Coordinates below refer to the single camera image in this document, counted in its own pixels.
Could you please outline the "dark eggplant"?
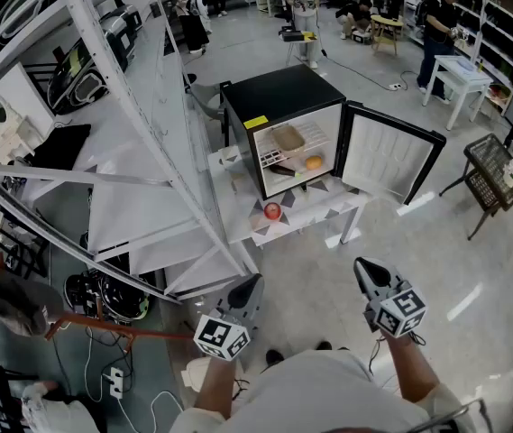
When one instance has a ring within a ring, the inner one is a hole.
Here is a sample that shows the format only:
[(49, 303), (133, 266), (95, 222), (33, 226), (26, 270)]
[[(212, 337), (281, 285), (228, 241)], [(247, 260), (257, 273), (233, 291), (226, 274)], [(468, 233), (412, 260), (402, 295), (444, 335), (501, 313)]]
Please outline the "dark eggplant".
[(268, 170), (274, 174), (288, 176), (291, 178), (297, 178), (300, 176), (300, 173), (296, 172), (295, 170), (279, 164), (271, 164), (271, 166), (268, 167)]

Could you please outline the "person's right forearm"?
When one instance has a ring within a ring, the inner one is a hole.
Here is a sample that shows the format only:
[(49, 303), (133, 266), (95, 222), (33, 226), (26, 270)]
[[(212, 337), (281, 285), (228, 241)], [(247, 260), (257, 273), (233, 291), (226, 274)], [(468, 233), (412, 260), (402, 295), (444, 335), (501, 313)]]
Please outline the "person's right forearm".
[(439, 384), (436, 373), (410, 336), (386, 336), (403, 399), (422, 401)]

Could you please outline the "black green glossy case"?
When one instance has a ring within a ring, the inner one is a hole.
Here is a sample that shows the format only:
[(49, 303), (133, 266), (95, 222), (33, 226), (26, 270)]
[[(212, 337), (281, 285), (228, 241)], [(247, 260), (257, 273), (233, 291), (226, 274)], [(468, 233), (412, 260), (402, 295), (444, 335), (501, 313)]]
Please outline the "black green glossy case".
[(47, 87), (47, 101), (55, 114), (66, 115), (94, 103), (107, 92), (104, 78), (79, 39), (54, 70)]

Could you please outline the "white toy vanity with mirror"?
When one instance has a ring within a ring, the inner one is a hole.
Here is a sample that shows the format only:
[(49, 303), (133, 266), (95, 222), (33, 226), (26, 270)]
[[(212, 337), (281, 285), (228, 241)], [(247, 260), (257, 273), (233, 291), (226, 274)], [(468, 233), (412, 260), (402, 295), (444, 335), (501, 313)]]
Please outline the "white toy vanity with mirror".
[(43, 142), (44, 138), (30, 120), (0, 96), (0, 164), (34, 155)]

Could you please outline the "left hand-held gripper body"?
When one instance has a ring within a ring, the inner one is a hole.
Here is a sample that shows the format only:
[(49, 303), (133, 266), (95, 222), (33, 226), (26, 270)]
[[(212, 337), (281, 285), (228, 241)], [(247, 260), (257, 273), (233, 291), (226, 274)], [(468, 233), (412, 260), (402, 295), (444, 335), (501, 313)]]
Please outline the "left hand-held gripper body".
[(235, 360), (252, 341), (252, 316), (241, 309), (201, 313), (193, 341), (205, 355)]

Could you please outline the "beige tray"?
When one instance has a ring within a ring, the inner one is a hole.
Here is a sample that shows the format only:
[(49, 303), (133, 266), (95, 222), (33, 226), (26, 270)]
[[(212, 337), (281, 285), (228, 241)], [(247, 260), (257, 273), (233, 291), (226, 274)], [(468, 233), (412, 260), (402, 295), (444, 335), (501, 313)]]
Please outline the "beige tray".
[(306, 140), (298, 129), (289, 124), (274, 128), (271, 136), (284, 154), (301, 152), (306, 144)]

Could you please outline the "black flat box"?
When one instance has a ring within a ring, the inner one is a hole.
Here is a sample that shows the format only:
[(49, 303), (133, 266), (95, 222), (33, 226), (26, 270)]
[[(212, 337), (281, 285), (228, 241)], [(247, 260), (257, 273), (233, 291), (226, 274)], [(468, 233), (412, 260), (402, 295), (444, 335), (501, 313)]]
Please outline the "black flat box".
[(281, 31), (279, 33), (279, 37), (284, 42), (289, 43), (310, 43), (317, 40), (316, 34), (314, 32), (302, 32), (293, 30)]

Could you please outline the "person's left forearm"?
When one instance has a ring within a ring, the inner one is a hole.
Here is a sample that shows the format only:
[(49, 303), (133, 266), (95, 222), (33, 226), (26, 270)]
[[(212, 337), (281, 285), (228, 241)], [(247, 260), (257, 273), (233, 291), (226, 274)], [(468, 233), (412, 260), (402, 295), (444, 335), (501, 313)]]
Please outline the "person's left forearm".
[(229, 419), (235, 375), (236, 362), (211, 358), (194, 407), (219, 413), (224, 419)]

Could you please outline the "round wooden stool table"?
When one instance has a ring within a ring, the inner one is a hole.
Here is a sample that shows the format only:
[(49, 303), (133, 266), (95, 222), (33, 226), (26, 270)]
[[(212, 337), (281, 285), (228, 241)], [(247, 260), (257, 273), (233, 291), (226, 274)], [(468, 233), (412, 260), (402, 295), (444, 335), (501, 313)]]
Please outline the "round wooden stool table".
[(371, 47), (378, 51), (382, 44), (393, 47), (394, 54), (398, 55), (398, 38), (402, 34), (404, 23), (398, 19), (389, 19), (379, 14), (371, 16)]

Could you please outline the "white wall shelving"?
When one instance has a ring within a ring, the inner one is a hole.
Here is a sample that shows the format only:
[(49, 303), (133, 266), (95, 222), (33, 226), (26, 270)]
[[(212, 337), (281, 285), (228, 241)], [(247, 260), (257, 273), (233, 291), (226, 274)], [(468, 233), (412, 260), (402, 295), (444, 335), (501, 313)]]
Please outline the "white wall shelving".
[[(418, 21), (421, 3), (405, 0), (406, 35), (424, 43), (424, 25)], [(453, 5), (456, 28), (464, 37), (454, 42), (454, 50), (493, 79), (488, 101), (501, 114), (513, 106), (513, 13), (494, 0), (460, 0)]]

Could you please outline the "white metal shelving rack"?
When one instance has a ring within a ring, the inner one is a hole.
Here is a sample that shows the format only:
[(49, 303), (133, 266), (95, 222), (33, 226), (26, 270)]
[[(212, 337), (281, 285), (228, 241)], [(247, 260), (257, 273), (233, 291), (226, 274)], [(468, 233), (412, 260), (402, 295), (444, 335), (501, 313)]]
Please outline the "white metal shelving rack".
[[(122, 5), (142, 19), (126, 71), (100, 25)], [(48, 83), (79, 39), (108, 92), (57, 115)], [(72, 170), (33, 167), (30, 154), (0, 164), (0, 208), (87, 266), (172, 302), (256, 272), (244, 244), (225, 237), (192, 84), (165, 0), (58, 0), (0, 52), (0, 96), (44, 141), (77, 124), (90, 135)]]

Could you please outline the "black cloth bag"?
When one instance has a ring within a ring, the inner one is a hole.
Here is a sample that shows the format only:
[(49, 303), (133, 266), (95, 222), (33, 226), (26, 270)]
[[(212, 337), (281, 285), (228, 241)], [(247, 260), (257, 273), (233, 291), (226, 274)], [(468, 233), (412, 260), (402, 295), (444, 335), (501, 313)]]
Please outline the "black cloth bag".
[(72, 170), (90, 131), (90, 124), (54, 128), (48, 138), (34, 150), (31, 165), (45, 169)]

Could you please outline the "white table with triangle pattern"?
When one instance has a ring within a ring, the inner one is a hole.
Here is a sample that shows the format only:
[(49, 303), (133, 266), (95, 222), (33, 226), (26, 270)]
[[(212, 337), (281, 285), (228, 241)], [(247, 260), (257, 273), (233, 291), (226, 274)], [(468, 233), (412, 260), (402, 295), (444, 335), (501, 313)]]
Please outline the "white table with triangle pattern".
[[(338, 178), (325, 175), (288, 189), (269, 200), (263, 198), (246, 169), (236, 146), (223, 148), (207, 158), (216, 202), (229, 244), (251, 239), (258, 246), (289, 233), (347, 214), (353, 230), (371, 196), (350, 187)], [(269, 220), (264, 207), (274, 202), (281, 207), (281, 217)]]

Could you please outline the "black mini fridge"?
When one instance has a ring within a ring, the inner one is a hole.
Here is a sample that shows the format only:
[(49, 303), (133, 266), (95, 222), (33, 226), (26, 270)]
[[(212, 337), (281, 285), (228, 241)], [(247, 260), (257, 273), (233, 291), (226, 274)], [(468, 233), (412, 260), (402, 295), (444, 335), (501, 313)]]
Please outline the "black mini fridge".
[[(226, 85), (222, 95), (240, 155), (265, 199), (329, 174), (376, 198), (407, 205), (446, 145), (436, 131), (347, 99), (304, 65)], [(262, 168), (255, 137), (281, 124), (308, 122), (315, 122), (330, 143), (277, 163), (300, 176)], [(307, 170), (306, 158), (313, 155), (320, 155), (323, 165)]]

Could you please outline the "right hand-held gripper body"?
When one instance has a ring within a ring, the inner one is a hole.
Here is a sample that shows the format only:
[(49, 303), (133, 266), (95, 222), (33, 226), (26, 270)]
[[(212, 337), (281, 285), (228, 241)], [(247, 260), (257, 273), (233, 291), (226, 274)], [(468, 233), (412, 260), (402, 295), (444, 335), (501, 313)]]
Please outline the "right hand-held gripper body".
[(368, 303), (363, 315), (372, 332), (381, 330), (389, 336), (405, 336), (421, 324), (427, 313), (424, 295), (408, 281), (394, 287), (371, 287), (366, 296)]

